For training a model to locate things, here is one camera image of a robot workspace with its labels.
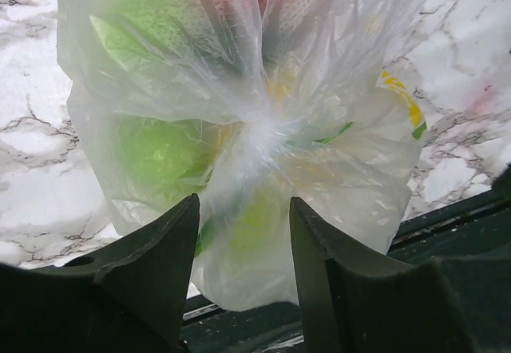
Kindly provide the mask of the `clear plastic bag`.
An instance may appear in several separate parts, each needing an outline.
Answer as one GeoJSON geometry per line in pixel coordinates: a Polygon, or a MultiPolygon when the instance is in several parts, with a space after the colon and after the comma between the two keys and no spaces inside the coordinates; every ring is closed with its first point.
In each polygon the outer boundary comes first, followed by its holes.
{"type": "Polygon", "coordinates": [[[117,157],[120,119],[198,120],[214,160],[192,193],[200,225],[191,281],[213,303],[245,311],[297,301],[294,196],[386,253],[426,123],[383,63],[425,1],[261,10],[257,0],[57,0],[68,113],[117,232],[180,201],[153,204],[129,183],[117,157]]]}

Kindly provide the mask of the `green fake fruit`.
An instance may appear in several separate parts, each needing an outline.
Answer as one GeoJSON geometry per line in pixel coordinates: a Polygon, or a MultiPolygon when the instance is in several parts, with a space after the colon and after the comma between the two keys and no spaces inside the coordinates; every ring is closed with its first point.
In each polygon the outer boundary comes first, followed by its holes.
{"type": "Polygon", "coordinates": [[[117,157],[129,183],[147,201],[164,207],[200,192],[214,160],[205,130],[198,120],[120,119],[117,157]]]}

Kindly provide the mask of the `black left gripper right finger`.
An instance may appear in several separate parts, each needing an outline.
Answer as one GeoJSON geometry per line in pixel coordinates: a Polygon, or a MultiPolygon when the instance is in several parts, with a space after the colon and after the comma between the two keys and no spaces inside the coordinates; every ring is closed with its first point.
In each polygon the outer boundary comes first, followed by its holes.
{"type": "Polygon", "coordinates": [[[509,257],[392,259],[290,203],[309,352],[507,352],[509,257]]]}

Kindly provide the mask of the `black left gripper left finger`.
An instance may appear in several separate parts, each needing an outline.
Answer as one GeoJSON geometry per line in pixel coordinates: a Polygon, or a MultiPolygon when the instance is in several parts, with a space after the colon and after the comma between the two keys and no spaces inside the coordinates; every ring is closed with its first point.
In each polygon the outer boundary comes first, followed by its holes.
{"type": "Polygon", "coordinates": [[[4,352],[185,352],[197,195],[61,267],[1,266],[4,352]]]}

